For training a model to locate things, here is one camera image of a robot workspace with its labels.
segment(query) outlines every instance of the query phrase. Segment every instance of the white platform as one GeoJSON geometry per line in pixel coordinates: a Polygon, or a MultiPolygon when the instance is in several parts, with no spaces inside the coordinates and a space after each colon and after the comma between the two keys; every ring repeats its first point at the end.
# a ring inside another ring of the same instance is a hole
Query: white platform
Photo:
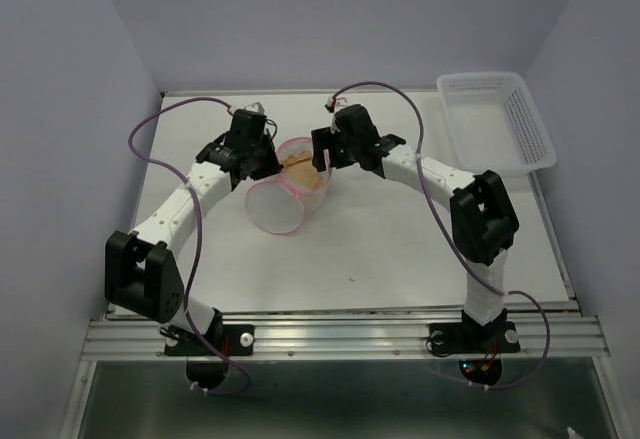
{"type": "MultiPolygon", "coordinates": [[[[426,121],[423,154],[457,166],[435,92],[416,92],[426,121]]],[[[327,94],[220,96],[237,106],[260,101],[280,130],[276,146],[309,136],[331,121],[327,94]]],[[[385,92],[347,96],[367,107],[381,134],[417,141],[417,123],[401,98],[385,92]]],[[[167,97],[163,107],[185,97],[167,97]]],[[[187,171],[195,155],[230,124],[212,103],[184,106],[161,117],[153,157],[187,171]]],[[[136,223],[146,219],[178,184],[150,166],[136,223]]],[[[564,302],[567,293],[536,199],[527,178],[506,180],[520,219],[510,249],[505,287],[523,289],[539,301],[564,302]]],[[[465,272],[457,263],[420,194],[384,181],[357,166],[334,171],[323,206],[292,236],[272,236],[249,222],[241,184],[205,220],[204,253],[194,296],[224,312],[458,306],[465,299],[465,272]]],[[[195,235],[178,263],[191,266],[195,235]]],[[[513,302],[522,302],[514,298],[513,302]]],[[[127,314],[122,309],[116,314],[127,314]]]]}

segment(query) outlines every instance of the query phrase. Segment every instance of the white plastic basket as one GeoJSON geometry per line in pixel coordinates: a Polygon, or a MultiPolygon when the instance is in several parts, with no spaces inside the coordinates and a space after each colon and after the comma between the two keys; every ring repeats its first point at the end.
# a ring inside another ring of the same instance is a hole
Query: white plastic basket
{"type": "Polygon", "coordinates": [[[449,74],[438,78],[438,91],[464,169],[521,175],[555,164],[553,144],[518,74],[449,74]]]}

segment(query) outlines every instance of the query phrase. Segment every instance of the white wall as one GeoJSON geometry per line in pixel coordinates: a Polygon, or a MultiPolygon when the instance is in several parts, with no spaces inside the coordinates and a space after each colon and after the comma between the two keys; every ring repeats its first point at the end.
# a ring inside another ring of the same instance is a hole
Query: white wall
{"type": "Polygon", "coordinates": [[[109,0],[0,0],[0,24],[0,437],[57,437],[159,97],[109,0]]]}
{"type": "Polygon", "coordinates": [[[113,0],[162,90],[524,74],[568,0],[113,0]]]}
{"type": "Polygon", "coordinates": [[[526,80],[558,152],[541,182],[640,430],[640,0],[571,0],[526,80]]]}

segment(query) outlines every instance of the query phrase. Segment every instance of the transparent cup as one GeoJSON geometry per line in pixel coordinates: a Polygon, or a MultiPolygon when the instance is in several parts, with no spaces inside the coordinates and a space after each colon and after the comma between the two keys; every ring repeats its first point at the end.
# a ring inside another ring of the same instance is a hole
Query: transparent cup
{"type": "Polygon", "coordinates": [[[313,145],[309,137],[286,141],[277,149],[276,155],[280,163],[288,167],[252,186],[245,197],[245,209],[251,222],[263,231],[289,234],[298,230],[322,204],[331,169],[320,173],[309,169],[313,167],[310,165],[313,145]]]}

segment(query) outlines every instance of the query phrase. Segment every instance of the bolt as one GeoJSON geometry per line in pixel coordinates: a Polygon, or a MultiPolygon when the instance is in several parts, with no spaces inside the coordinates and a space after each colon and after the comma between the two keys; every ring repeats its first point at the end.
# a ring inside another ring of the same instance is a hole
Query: bolt
{"type": "Polygon", "coordinates": [[[253,336],[251,334],[245,332],[240,336],[240,345],[242,347],[249,347],[251,344],[253,344],[253,336]]]}
{"type": "Polygon", "coordinates": [[[507,340],[509,344],[517,344],[518,342],[518,333],[513,329],[509,329],[504,333],[504,338],[507,340]]]}

